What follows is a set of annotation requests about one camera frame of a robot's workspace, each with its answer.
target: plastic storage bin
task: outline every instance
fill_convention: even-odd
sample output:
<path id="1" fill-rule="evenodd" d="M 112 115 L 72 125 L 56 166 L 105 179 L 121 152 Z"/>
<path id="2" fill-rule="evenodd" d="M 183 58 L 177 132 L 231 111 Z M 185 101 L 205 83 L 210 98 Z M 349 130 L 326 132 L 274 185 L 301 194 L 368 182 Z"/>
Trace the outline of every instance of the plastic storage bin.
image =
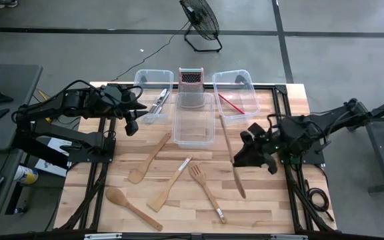
<path id="1" fill-rule="evenodd" d="M 184 99 L 202 97 L 205 103 L 195 108 L 182 107 Z M 210 93 L 178 93 L 175 104 L 173 141 L 180 148 L 207 149 L 214 142 L 214 96 Z"/>
<path id="2" fill-rule="evenodd" d="M 253 82 L 246 70 L 215 73 L 213 75 L 213 86 L 217 106 L 226 125 L 246 123 L 260 112 Z M 244 114 L 222 99 L 219 94 Z"/>
<path id="3" fill-rule="evenodd" d="M 169 95 L 162 104 L 162 108 L 155 113 L 148 113 L 140 118 L 144 124 L 168 124 L 171 114 L 171 94 L 173 92 L 174 74 L 168 70 L 148 70 L 142 69 L 136 72 L 134 78 L 134 86 L 141 86 L 143 94 L 139 98 L 139 102 L 147 106 L 146 110 L 150 110 L 155 100 L 159 97 L 164 89 L 167 89 Z M 140 89 L 132 91 L 137 95 Z"/>

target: wooden utensil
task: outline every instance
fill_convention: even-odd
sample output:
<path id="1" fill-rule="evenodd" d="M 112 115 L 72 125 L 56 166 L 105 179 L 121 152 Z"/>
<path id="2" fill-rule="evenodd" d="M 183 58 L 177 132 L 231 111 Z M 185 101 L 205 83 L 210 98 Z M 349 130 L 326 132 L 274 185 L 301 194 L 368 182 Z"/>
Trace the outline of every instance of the wooden utensil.
<path id="1" fill-rule="evenodd" d="M 146 213 L 138 210 L 130 202 L 128 202 L 126 196 L 121 190 L 114 187 L 108 188 L 106 190 L 106 198 L 116 205 L 120 205 L 130 209 L 132 212 L 134 212 L 137 216 L 145 220 L 148 224 L 150 224 L 150 226 L 154 227 L 156 230 L 161 231 L 163 229 L 163 226 L 161 224 L 159 224 L 150 216 L 146 215 Z"/>
<path id="2" fill-rule="evenodd" d="M 216 210 L 217 214 L 219 215 L 221 222 L 226 223 L 227 222 L 226 218 L 222 213 L 219 204 L 216 202 L 216 198 L 214 198 L 213 194 L 210 192 L 210 189 L 207 186 L 207 182 L 205 181 L 204 170 L 201 168 L 199 164 L 191 163 L 189 164 L 189 173 L 194 178 L 194 180 L 196 180 L 204 188 L 204 191 L 207 194 L 208 198 L 210 199 L 210 202 L 213 205 L 214 210 Z"/>
<path id="3" fill-rule="evenodd" d="M 159 150 L 164 146 L 164 144 L 170 139 L 171 133 L 167 133 L 160 140 L 158 145 L 152 150 L 151 154 L 147 157 L 147 159 L 140 164 L 140 166 L 136 169 L 131 170 L 130 175 L 128 176 L 128 180 L 132 183 L 140 183 L 140 181 L 145 177 L 147 169 L 151 164 L 153 158 L 158 154 Z"/>
<path id="4" fill-rule="evenodd" d="M 245 194 L 245 190 L 244 190 L 243 184 L 241 182 L 241 179 L 239 178 L 239 174 L 237 172 L 237 169 L 233 167 L 233 163 L 235 162 L 235 160 L 233 159 L 231 142 L 230 142 L 229 138 L 227 137 L 225 120 L 223 119 L 223 116 L 221 116 L 221 115 L 219 116 L 219 118 L 220 118 L 220 121 L 221 121 L 221 127 L 223 128 L 223 133 L 225 134 L 227 150 L 229 152 L 229 158 L 231 159 L 231 163 L 232 163 L 233 178 L 235 180 L 235 184 L 236 184 L 236 186 L 238 188 L 239 194 L 241 194 L 242 198 L 245 199 L 245 198 L 247 198 L 247 196 Z"/>
<path id="5" fill-rule="evenodd" d="M 165 201 L 168 198 L 168 193 L 170 192 L 171 186 L 173 186 L 174 182 L 176 182 L 177 178 L 180 176 L 180 173 L 184 170 L 184 168 L 187 166 L 190 160 L 192 160 L 192 155 L 189 155 L 183 164 L 176 170 L 174 175 L 170 178 L 170 180 L 165 184 L 162 192 L 153 199 L 150 199 L 147 202 L 147 205 L 150 206 L 154 211 L 158 212 L 162 206 L 164 205 Z"/>

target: metal tongs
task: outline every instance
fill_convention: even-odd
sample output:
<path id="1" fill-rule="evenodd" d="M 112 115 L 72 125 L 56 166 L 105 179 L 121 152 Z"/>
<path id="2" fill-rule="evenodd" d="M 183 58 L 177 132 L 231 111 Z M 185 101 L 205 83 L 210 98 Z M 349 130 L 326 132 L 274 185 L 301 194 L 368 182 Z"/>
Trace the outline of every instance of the metal tongs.
<path id="1" fill-rule="evenodd" d="M 163 108 L 163 104 L 165 103 L 165 100 L 167 100 L 168 96 L 170 95 L 170 92 L 168 89 L 162 90 L 162 92 L 159 94 L 158 98 L 153 102 L 152 107 L 150 108 L 148 114 L 159 114 Z M 143 120 L 144 123 L 150 124 L 155 120 L 154 117 L 147 117 Z"/>

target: black floor fan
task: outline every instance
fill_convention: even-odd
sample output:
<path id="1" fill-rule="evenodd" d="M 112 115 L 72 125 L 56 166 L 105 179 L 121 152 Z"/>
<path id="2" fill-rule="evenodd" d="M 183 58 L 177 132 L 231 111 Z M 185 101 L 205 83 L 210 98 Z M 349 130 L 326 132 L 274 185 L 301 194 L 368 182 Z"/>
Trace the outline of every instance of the black floor fan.
<path id="1" fill-rule="evenodd" d="M 186 17 L 191 22 L 185 33 L 185 41 L 197 52 L 219 52 L 222 49 L 219 40 L 219 24 L 208 3 L 205 0 L 180 0 L 180 5 Z M 220 48 L 200 50 L 194 47 L 187 39 L 187 35 L 191 32 L 192 27 L 194 27 L 204 39 L 208 41 L 217 40 Z"/>

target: wooden table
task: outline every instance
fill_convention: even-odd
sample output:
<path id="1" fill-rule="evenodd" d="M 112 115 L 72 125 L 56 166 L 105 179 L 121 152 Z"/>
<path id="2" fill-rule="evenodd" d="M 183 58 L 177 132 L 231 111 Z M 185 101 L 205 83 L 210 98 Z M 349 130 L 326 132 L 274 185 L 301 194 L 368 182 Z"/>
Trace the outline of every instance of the wooden table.
<path id="1" fill-rule="evenodd" d="M 104 83 L 91 83 L 100 86 Z M 304 85 L 287 84 L 288 96 L 293 115 L 309 114 Z M 274 113 L 272 94 L 269 91 L 256 91 L 261 111 L 253 122 L 268 128 L 266 115 Z M 151 105 L 153 101 L 139 102 Z M 106 186 L 117 187 L 126 194 L 129 201 L 163 225 L 167 233 L 293 233 L 293 221 L 287 194 L 287 184 L 282 165 L 278 172 L 271 175 L 267 165 L 262 168 L 239 168 L 239 174 L 245 188 L 247 198 L 243 199 L 233 180 L 231 163 L 223 136 L 221 123 L 216 120 L 215 143 L 208 150 L 180 149 L 172 139 L 158 152 L 149 166 L 142 182 L 132 184 L 127 180 L 130 170 L 144 161 L 154 146 L 166 132 L 171 132 L 172 124 L 142 125 L 132 137 L 125 134 L 124 120 L 118 120 L 116 125 L 117 146 L 114 162 L 110 164 Z M 240 150 L 243 143 L 240 132 L 249 124 L 228 127 L 227 134 L 231 140 L 234 154 Z M 98 119 L 82 119 L 79 130 L 82 132 L 97 131 Z M 164 184 L 171 178 L 175 170 L 182 164 L 186 156 L 193 155 L 192 161 L 200 162 L 204 168 L 210 190 L 213 192 L 222 208 L 227 224 L 222 224 L 213 210 L 204 190 L 192 179 L 188 170 L 184 170 L 171 188 L 169 198 L 161 210 L 156 213 L 146 205 L 148 198 L 159 193 Z M 80 163 L 70 170 L 66 177 L 65 187 L 55 220 L 59 227 L 68 220 L 82 202 L 87 186 L 90 164 Z M 309 181 L 310 187 L 318 187 L 329 194 L 326 180 L 322 172 L 309 165 L 303 166 L 303 174 Z M 299 216 L 304 227 L 303 208 L 298 202 Z M 88 224 L 93 216 L 94 203 L 89 212 Z M 332 228 L 326 214 L 320 216 Z M 99 232 L 156 232 L 144 221 L 129 210 L 109 202 L 103 198 Z"/>

